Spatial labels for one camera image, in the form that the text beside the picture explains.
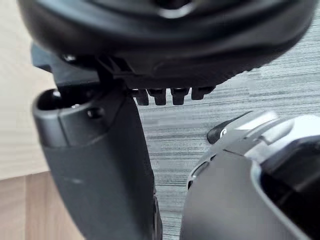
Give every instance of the striped carpet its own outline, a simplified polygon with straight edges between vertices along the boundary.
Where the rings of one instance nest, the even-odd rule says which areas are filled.
[[[209,148],[206,133],[244,112],[273,109],[281,116],[320,115],[320,7],[303,40],[273,63],[219,85],[202,101],[140,106],[154,170],[163,239],[178,240],[190,170]]]

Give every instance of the wooden surface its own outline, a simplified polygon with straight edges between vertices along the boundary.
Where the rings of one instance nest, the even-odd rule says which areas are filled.
[[[0,181],[1,240],[83,240],[49,172]]]
[[[0,180],[47,171],[31,104],[54,87],[52,76],[31,65],[31,39],[16,1],[0,0]]]
[[[48,172],[26,177],[25,240],[83,240]]]

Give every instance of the screw hole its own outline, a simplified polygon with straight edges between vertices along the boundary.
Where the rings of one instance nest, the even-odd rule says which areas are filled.
[[[104,110],[101,107],[94,107],[89,109],[87,114],[91,119],[99,119],[104,115]]]

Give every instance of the black handle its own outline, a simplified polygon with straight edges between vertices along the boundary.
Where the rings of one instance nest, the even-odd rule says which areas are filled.
[[[154,175],[139,113],[120,87],[58,108],[33,105],[42,148],[64,204],[89,240],[151,240]]]

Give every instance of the black mount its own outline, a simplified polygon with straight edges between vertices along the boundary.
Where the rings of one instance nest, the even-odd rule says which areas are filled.
[[[52,73],[60,93],[63,95],[67,92],[65,94],[67,96],[81,92],[81,89],[87,91],[88,88],[95,88],[101,84],[100,79],[104,81],[123,80],[128,91],[136,98],[140,106],[149,105],[148,95],[154,98],[156,105],[166,105],[167,89],[170,89],[173,105],[183,105],[190,88],[192,100],[202,100],[205,95],[215,89],[215,86],[206,86],[205,82],[199,82],[197,86],[190,81],[192,82],[190,87],[185,87],[185,84],[184,87],[181,87],[174,79],[172,81],[153,81],[141,76],[141,79],[137,81],[139,77],[133,74],[127,63],[116,57],[101,56],[99,59],[93,59],[91,56],[64,55],[59,58],[35,44],[32,45],[31,55],[33,65]]]

